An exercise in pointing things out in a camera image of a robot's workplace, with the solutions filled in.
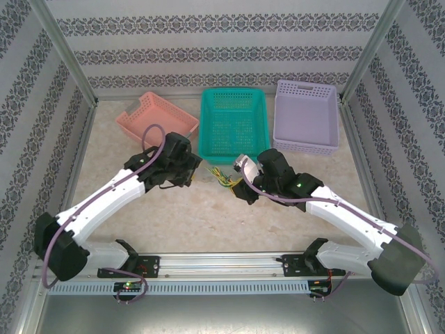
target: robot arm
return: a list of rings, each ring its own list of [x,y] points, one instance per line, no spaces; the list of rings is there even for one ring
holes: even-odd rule
[[[134,261],[131,261],[131,256],[136,252],[125,241],[116,240],[110,244],[92,243],[87,242],[87,238],[117,210],[155,186],[161,186],[165,181],[169,181],[172,186],[190,186],[193,173],[202,159],[191,153],[191,144],[187,138],[174,132],[167,134],[163,150],[151,166],[126,182],[118,184],[118,181],[144,166],[149,161],[149,154],[157,149],[152,147],[132,156],[110,182],[78,205],[56,216],[45,212],[37,219],[34,251],[43,260],[56,231],[68,218],[73,217],[78,208],[86,206],[62,231],[51,252],[49,268],[59,280],[75,277],[86,266],[133,271],[131,263]],[[111,191],[97,197],[110,186]],[[88,205],[95,198],[94,205]]]
[[[319,238],[306,250],[305,261],[300,265],[313,272],[326,268],[360,273],[372,277],[381,288],[391,294],[400,296],[405,292],[425,261],[381,231],[383,228],[413,247],[422,249],[420,235],[411,225],[405,224],[398,228],[394,224],[381,221],[340,198],[312,175],[295,174],[283,154],[276,149],[262,152],[258,156],[258,162],[261,169],[249,157],[241,155],[235,161],[234,169],[241,171],[244,166],[247,181],[259,190],[273,195],[275,202],[296,206],[304,212],[318,216],[337,226],[362,245],[343,246]],[[233,186],[232,191],[236,197],[246,200],[250,205],[259,198],[259,194],[244,180]],[[326,199],[330,202],[283,202],[286,199],[307,198]],[[350,212],[347,207],[358,212],[361,218]],[[369,225],[364,218],[372,220],[379,229]]]

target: table surface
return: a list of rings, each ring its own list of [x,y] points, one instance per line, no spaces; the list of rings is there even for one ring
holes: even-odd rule
[[[199,118],[200,99],[170,100]],[[270,137],[274,99],[266,99]],[[81,202],[115,176],[124,162],[140,153],[140,144],[120,130],[115,118],[132,101],[100,102],[73,204]],[[192,140],[197,152],[197,138]],[[321,179],[341,197],[367,211],[353,157],[340,125],[340,148],[331,157],[283,152],[297,173]],[[220,186],[203,161],[190,188],[152,189],[97,228],[91,241],[124,239],[139,253],[303,251],[317,237],[341,244],[355,241],[333,225],[295,207],[266,198],[249,206]],[[235,173],[230,166],[225,173]]]

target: purple basket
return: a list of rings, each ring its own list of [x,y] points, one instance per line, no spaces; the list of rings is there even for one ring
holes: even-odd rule
[[[273,147],[331,155],[339,149],[337,90],[319,83],[279,80]]]

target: teal basket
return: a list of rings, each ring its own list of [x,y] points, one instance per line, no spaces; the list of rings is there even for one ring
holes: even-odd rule
[[[198,152],[210,164],[254,161],[270,148],[266,98],[251,88],[210,88],[202,93]]]

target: patterned wallpaper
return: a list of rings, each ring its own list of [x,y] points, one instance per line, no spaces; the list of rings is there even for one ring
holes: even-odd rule
[[[47,1],[99,97],[278,79],[342,88],[387,0]]]
[[[444,2],[405,3],[350,101],[387,218],[415,226],[440,266],[419,286],[433,333],[445,333]]]
[[[28,2],[2,1],[0,22],[0,333],[7,333],[35,263],[35,220],[60,211],[89,106]]]

